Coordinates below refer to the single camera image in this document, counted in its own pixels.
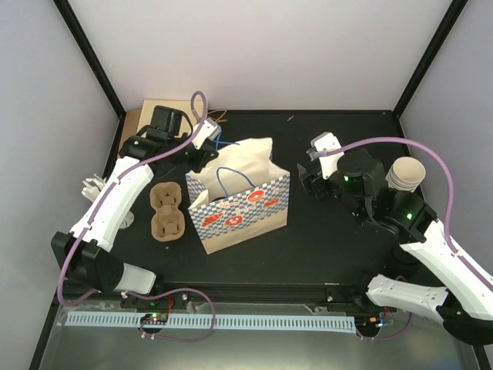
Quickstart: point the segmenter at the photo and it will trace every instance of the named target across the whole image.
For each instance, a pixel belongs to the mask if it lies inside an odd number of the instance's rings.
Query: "white cylinder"
[[[413,192],[425,176],[423,163],[410,156],[402,156],[395,160],[385,178],[389,187]]]

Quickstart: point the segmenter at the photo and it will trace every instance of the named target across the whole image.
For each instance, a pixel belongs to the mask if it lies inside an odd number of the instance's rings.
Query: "black metal frame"
[[[114,88],[112,87],[111,82],[106,75],[104,68],[102,67],[101,62],[99,61],[94,49],[92,48],[82,26],[75,15],[72,6],[69,3],[69,0],[53,0],[57,9],[60,12],[60,15],[63,17],[67,27],[72,33],[74,40],[77,42],[82,54],[86,58],[87,63],[89,64],[91,70],[93,71],[96,79],[98,80],[103,92],[106,94],[108,101],[112,105],[115,110],[115,114],[119,118],[119,123],[116,128],[115,138],[113,140],[111,150],[109,153],[108,161],[106,163],[106,167],[104,169],[103,176],[108,176],[114,163],[116,161],[116,156],[118,154],[119,140],[122,134],[123,125],[126,118],[126,111],[123,108],[122,103],[119,101],[118,96]],[[440,51],[441,46],[443,45],[445,39],[453,28],[455,22],[457,21],[459,15],[467,4],[468,0],[452,0],[448,10],[446,11],[443,19],[441,20],[440,25],[438,26],[436,32],[433,35],[428,47],[426,48],[423,56],[421,57],[420,62],[418,63],[415,71],[413,72],[409,82],[407,83],[400,99],[397,102],[394,110],[392,111],[392,116],[396,122],[397,127],[401,131],[401,135],[404,137],[404,132],[401,130],[400,117],[405,111],[407,105],[411,101],[414,93],[418,89],[421,80],[424,78],[426,72],[428,71],[430,65],[434,61],[434,58]],[[405,147],[406,153],[409,153],[409,149]],[[31,368],[38,368],[41,358],[42,352],[44,351],[45,344],[48,341],[50,328],[55,319],[55,315],[53,311],[56,311],[56,303],[54,303],[49,311],[48,317],[46,318],[45,327],[43,328],[42,334],[39,339],[38,346],[36,348],[34,357],[32,359]],[[491,369],[488,358],[485,354],[484,347],[474,347],[476,357],[478,359],[478,364],[481,370]]]

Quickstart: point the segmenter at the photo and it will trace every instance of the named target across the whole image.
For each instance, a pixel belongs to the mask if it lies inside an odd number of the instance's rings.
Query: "white cup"
[[[388,187],[414,192],[425,176],[423,163],[410,156],[402,156],[395,160],[385,179]]]

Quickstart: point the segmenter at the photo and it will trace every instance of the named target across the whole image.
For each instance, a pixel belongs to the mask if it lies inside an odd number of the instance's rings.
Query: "checkered pattern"
[[[203,191],[205,190],[205,187],[203,185],[202,187],[198,187],[196,184],[189,185],[189,180],[194,180],[200,184],[202,183],[192,179],[191,177],[186,178],[190,201],[193,202],[199,194],[197,193],[197,189],[202,189],[201,191]],[[257,202],[249,202],[248,196],[257,190],[263,190],[265,192],[263,198]],[[289,194],[290,175],[286,174],[268,183],[255,187],[252,190],[246,190],[229,198],[216,200],[215,202],[204,204],[194,209],[189,209],[189,212],[200,239],[205,240],[220,236],[222,234],[227,234],[233,230],[249,227],[257,221],[266,219],[274,214],[277,214],[278,212],[281,212],[282,210],[287,209]],[[273,198],[279,198],[279,201],[271,207],[264,208],[264,204]],[[220,213],[223,213],[223,216],[219,220],[207,226],[202,226],[207,217]],[[243,222],[241,224],[236,226],[225,225],[228,219],[238,215],[243,217]]]
[[[188,189],[188,196],[190,198],[191,204],[195,202],[200,193],[202,193],[204,190],[207,190],[206,186],[203,183],[201,183],[197,179],[194,179],[189,174],[186,175],[186,188]]]

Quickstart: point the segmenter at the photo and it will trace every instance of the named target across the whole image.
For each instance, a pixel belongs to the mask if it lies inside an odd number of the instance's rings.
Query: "paper bag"
[[[186,175],[189,213],[208,254],[286,226],[290,174],[272,163],[271,151],[271,138],[242,140]]]

